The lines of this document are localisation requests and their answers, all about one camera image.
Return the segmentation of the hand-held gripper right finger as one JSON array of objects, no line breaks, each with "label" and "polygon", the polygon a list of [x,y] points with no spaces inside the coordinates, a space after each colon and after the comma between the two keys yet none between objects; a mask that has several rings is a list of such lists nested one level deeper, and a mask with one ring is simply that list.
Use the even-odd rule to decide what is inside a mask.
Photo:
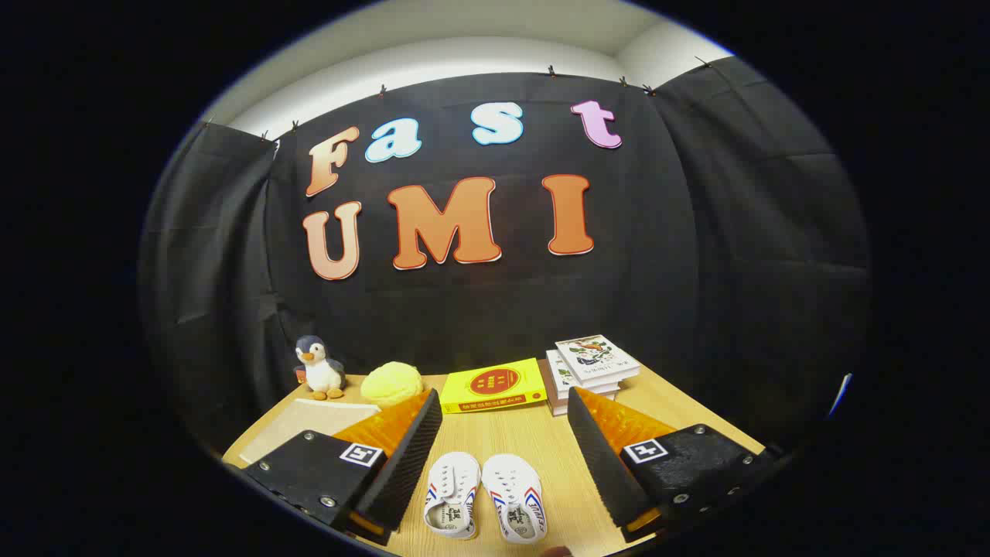
[{"label": "hand-held gripper right finger", "polygon": [[626,542],[679,535],[770,476],[774,454],[697,423],[675,428],[584,388],[567,420],[599,497]]}]

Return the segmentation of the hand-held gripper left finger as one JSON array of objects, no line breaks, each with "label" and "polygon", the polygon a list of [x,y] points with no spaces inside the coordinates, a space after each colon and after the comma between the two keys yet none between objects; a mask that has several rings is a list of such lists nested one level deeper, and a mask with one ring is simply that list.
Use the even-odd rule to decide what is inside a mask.
[{"label": "hand-held gripper left finger", "polygon": [[425,389],[338,433],[302,430],[241,472],[322,528],[385,545],[400,528],[442,417],[438,392]]}]

